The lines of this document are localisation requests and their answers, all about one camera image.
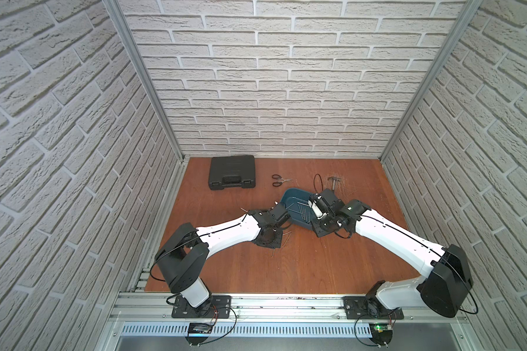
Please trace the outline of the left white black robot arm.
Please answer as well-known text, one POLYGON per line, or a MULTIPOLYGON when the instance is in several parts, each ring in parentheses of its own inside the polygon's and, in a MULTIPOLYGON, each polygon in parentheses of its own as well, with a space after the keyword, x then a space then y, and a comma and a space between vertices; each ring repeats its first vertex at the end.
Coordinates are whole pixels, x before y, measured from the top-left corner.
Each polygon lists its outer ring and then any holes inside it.
POLYGON ((259 247, 278 249, 285 224, 291 219, 285 206, 251 210, 237 219, 209 227, 185 223, 155 255, 157 266, 170 291, 189 307, 206 307, 212 294, 200 278, 208 258, 237 244, 251 242, 259 247))

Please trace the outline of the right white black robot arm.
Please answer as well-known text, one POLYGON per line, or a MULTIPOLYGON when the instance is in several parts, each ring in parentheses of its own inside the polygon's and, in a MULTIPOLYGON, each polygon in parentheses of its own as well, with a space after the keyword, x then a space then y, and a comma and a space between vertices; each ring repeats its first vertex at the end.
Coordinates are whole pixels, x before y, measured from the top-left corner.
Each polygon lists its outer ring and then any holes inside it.
POLYGON ((465 251, 444 247, 401 228, 369 205, 344 203, 331 190, 312 194, 308 204, 314 213, 313 231, 322 237, 344 229, 396 254, 419 276, 399 282, 377 282, 365 297, 365 312, 372 318, 399 308, 427 307, 443 317, 455 317, 473 287, 465 251))

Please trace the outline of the teal plastic storage box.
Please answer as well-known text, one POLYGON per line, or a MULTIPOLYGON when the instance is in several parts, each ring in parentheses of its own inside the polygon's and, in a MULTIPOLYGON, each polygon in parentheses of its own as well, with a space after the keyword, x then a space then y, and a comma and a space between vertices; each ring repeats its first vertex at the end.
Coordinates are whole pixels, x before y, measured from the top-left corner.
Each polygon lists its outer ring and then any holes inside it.
POLYGON ((289 188, 280 201, 289 213, 291 223, 307 230, 313 229, 311 222, 316 218, 309 205, 311 195, 311 192, 299 188, 289 188))

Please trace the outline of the black plastic tool case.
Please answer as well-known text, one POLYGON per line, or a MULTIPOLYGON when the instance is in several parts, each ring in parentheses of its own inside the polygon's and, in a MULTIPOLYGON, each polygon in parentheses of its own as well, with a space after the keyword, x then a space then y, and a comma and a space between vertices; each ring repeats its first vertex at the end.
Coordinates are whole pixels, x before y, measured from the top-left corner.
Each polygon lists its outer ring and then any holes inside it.
POLYGON ((210 190, 256 187, 256 162, 253 155, 218 156, 211 159, 208 185, 210 190))

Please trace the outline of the right controller board green light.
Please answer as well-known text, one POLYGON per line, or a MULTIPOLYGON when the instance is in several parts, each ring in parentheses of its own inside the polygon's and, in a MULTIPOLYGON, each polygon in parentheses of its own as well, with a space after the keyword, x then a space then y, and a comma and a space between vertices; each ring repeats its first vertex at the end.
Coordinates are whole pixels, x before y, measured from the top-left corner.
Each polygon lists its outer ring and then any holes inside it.
POLYGON ((393 327, 390 324, 370 323, 369 327, 372 339, 392 338, 393 327))

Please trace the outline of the left controller board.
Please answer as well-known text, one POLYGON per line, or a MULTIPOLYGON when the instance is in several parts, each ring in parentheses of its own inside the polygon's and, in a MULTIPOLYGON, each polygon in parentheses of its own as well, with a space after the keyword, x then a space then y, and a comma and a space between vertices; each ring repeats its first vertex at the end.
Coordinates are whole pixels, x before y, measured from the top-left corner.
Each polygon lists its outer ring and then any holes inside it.
POLYGON ((212 333, 213 325, 209 323, 190 323, 187 329, 188 335, 205 335, 212 333))

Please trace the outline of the black handled scissors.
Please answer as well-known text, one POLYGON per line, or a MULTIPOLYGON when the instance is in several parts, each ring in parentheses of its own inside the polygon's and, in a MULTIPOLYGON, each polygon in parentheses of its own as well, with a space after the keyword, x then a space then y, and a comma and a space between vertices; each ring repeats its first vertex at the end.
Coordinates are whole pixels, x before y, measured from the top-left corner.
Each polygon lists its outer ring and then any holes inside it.
POLYGON ((283 184, 287 183, 287 182, 292 182, 293 179, 292 178, 284 178, 282 177, 281 175, 279 174, 273 174, 272 175, 272 179, 274 180, 272 182, 272 186, 273 187, 281 187, 283 184))

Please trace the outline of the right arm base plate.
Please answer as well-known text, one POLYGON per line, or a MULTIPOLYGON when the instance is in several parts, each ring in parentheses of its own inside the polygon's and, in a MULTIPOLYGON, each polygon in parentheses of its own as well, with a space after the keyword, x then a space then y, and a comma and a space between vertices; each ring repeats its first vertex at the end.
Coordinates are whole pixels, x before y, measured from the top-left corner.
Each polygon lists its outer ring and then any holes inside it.
POLYGON ((363 296, 345 296, 342 298, 343 308, 348 320, 403 320, 402 309, 387 309, 375 298, 363 296))

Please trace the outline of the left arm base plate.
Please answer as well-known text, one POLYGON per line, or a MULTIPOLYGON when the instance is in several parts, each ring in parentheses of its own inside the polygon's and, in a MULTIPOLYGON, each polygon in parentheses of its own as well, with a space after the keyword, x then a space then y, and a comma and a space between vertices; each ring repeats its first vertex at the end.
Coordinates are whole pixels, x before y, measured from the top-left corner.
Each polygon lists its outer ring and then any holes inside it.
POLYGON ((178 295, 173 302, 171 317, 174 319, 228 319, 231 311, 230 295, 211 295, 199 307, 192 307, 178 295))

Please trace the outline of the aluminium front rail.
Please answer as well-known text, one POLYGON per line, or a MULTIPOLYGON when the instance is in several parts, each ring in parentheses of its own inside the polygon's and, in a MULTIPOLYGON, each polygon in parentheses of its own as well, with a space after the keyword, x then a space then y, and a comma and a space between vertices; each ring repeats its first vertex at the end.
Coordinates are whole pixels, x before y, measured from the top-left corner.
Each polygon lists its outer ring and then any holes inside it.
MULTIPOLYGON (((304 322, 343 323, 346 308, 343 296, 337 294, 251 294, 232 293, 232 311, 228 319, 220 313, 218 320, 228 322, 304 322)), ((120 293, 108 314, 109 322, 174 322, 173 308, 167 304, 169 294, 164 292, 123 292, 120 293)), ((403 319, 394 317, 372 318, 369 323, 389 321, 398 325, 404 323, 468 323, 468 317, 459 313, 454 318, 442 317, 427 307, 403 308, 403 319)))

